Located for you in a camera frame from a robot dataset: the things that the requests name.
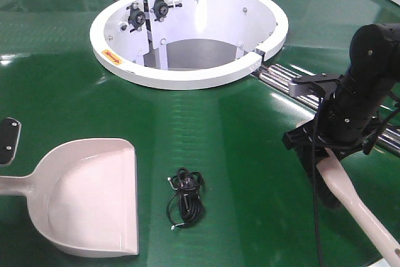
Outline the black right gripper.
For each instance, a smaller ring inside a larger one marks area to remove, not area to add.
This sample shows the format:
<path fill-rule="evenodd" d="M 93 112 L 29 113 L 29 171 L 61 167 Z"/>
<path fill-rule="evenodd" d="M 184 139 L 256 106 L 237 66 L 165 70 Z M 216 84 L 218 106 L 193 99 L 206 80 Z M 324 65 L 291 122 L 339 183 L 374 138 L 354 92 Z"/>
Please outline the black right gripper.
<path fill-rule="evenodd" d="M 328 157 L 326 148 L 332 150 L 340 161 L 347 156 L 362 151 L 369 154 L 383 132 L 383 122 L 378 118 L 372 118 L 363 130 L 361 136 L 352 143 L 334 142 L 331 139 L 322 138 L 316 135 L 314 138 L 314 120 L 308 121 L 296 129 L 284 133 L 282 141 L 287 149 L 295 149 L 301 161 L 316 162 Z"/>

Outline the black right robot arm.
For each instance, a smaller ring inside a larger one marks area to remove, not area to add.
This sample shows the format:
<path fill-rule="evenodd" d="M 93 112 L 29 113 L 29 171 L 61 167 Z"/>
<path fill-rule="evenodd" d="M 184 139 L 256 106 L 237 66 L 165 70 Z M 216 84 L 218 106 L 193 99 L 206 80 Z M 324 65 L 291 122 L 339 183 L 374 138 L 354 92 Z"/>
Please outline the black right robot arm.
<path fill-rule="evenodd" d="M 370 24 L 359 28 L 349 47 L 350 66 L 343 75 L 301 76 L 288 82 L 292 97 L 322 99 L 313 120 L 284 133 L 287 149 L 307 157 L 312 149 L 331 148 L 339 159 L 357 151 L 369 154 L 395 110 L 379 120 L 380 105 L 393 98 L 399 82 L 399 24 Z"/>

